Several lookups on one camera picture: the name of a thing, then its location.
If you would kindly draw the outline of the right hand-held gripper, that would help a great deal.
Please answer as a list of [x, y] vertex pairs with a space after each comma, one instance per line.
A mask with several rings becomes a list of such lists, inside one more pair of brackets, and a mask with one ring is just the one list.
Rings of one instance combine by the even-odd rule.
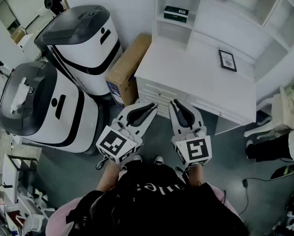
[[188, 171], [189, 168], [203, 165], [212, 158], [211, 139], [206, 134], [202, 115], [191, 104], [175, 99], [169, 103], [169, 114], [175, 136], [171, 142], [181, 163], [178, 171]]

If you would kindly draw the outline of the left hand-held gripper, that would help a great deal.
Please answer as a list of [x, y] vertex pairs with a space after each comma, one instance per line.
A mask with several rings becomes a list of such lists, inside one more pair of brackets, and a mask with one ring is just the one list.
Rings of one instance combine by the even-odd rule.
[[99, 152], [116, 164], [125, 164], [143, 144], [155, 115], [155, 103], [139, 102], [125, 107], [111, 126], [106, 126], [96, 142]]

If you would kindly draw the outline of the green tissues pack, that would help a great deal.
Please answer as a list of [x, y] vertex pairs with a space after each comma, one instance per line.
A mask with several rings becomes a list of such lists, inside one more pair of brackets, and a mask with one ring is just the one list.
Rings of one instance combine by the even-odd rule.
[[187, 23], [189, 16], [189, 10], [169, 6], [167, 5], [164, 9], [164, 18], [169, 20], [174, 20], [182, 23]]

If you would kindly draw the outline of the white shelf compartment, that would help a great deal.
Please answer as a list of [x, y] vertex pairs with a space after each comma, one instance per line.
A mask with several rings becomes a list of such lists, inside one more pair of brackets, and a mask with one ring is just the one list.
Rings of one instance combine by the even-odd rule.
[[[195, 23], [196, 15], [200, 0], [155, 0], [155, 17], [158, 21], [192, 29]], [[188, 18], [186, 22], [175, 21], [173, 19], [164, 18], [164, 10], [166, 6], [174, 6], [183, 10], [188, 10]]]

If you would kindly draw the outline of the person's left forearm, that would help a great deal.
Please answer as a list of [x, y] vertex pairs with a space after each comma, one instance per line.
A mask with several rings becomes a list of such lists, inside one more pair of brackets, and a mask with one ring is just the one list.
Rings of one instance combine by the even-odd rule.
[[114, 163], [113, 161], [109, 161], [96, 190], [104, 193], [108, 192], [115, 187], [118, 180], [125, 173], [127, 173], [127, 170], [122, 170], [118, 164]]

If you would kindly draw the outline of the person's right forearm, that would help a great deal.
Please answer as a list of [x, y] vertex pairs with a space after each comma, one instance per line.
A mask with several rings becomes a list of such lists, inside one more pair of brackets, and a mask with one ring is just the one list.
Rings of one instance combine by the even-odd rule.
[[202, 165], [190, 167], [188, 182], [190, 187], [197, 187], [204, 184], [205, 180]]

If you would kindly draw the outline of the brown cardboard box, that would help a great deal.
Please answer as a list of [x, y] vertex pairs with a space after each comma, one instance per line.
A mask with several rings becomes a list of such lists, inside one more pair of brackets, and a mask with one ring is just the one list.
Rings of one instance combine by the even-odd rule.
[[140, 33], [128, 46], [105, 77], [107, 86], [117, 104], [128, 106], [138, 99], [137, 71], [151, 45], [151, 35]]

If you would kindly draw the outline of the white delivery robot dark lid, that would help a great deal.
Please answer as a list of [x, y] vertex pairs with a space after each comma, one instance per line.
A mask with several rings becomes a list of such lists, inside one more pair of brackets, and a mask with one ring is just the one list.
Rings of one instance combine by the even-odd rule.
[[41, 146], [88, 151], [99, 126], [100, 107], [49, 62], [18, 65], [0, 98], [0, 127]]
[[105, 77], [123, 51], [104, 6], [80, 5], [64, 11], [41, 30], [34, 43], [87, 94], [109, 94]]

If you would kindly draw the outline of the person's black shirt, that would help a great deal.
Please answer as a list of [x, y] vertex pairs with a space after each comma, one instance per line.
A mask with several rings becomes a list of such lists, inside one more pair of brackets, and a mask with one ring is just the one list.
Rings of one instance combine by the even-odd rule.
[[192, 187], [167, 165], [125, 168], [112, 189], [88, 193], [70, 211], [68, 236], [249, 236], [209, 184]]

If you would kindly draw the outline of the white ornate chair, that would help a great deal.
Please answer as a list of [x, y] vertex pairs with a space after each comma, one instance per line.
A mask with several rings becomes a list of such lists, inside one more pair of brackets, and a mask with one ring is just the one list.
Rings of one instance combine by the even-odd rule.
[[257, 111], [270, 106], [270, 116], [259, 122], [259, 127], [244, 132], [244, 137], [257, 133], [259, 133], [257, 139], [270, 136], [279, 137], [287, 130], [294, 130], [294, 107], [289, 105], [285, 88], [281, 86], [279, 90], [278, 94], [257, 105]]

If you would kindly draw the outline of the white hutch shelving unit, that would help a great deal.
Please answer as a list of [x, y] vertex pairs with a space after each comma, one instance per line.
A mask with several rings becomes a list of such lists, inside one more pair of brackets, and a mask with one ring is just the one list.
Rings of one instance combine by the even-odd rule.
[[196, 38], [238, 55], [258, 81], [294, 49], [294, 0], [200, 0], [193, 28], [176, 27], [186, 48]]

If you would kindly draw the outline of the person's pink trousers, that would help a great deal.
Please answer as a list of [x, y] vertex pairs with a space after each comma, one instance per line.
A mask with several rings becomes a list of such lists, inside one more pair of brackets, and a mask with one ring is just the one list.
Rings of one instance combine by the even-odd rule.
[[[218, 189], [217, 187], [211, 185], [210, 183], [207, 183], [211, 189], [213, 190], [216, 198], [221, 201], [225, 207], [227, 207], [232, 213], [234, 213], [236, 216], [239, 216], [237, 211], [234, 209], [234, 207], [230, 204], [230, 202], [226, 199], [225, 194]], [[66, 229], [68, 229], [67, 223], [66, 223], [66, 217], [69, 215], [70, 211], [74, 210], [79, 202], [84, 198], [85, 196], [81, 196], [78, 198], [73, 199], [72, 201], [62, 205], [58, 210], [56, 210], [50, 217], [45, 234], [46, 236], [67, 236], [67, 234], [64, 233]]]

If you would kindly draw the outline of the small cardboard box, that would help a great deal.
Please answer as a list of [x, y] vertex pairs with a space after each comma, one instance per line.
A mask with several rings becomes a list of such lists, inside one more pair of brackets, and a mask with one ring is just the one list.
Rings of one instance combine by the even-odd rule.
[[18, 27], [12, 34], [11, 38], [13, 41], [18, 44], [20, 40], [26, 35], [26, 30], [23, 29], [22, 27]]

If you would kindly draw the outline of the white plastic chair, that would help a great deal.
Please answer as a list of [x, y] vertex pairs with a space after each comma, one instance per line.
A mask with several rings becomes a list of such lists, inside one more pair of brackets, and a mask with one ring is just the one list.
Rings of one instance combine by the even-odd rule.
[[26, 236], [30, 232], [40, 233], [51, 215], [56, 211], [55, 208], [48, 206], [42, 193], [30, 197], [19, 194], [18, 207], [20, 215], [16, 216], [16, 220], [22, 226], [21, 236]]

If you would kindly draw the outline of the black metal frame table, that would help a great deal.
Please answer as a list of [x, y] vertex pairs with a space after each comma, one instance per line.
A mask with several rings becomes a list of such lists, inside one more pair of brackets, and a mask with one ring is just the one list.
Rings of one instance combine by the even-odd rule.
[[12, 201], [17, 203], [19, 193], [27, 194], [28, 191], [32, 191], [38, 161], [32, 157], [13, 155], [8, 155], [7, 157], [11, 166], [8, 167], [8, 182], [4, 182], [4, 184], [9, 186], [8, 189], [12, 189]]

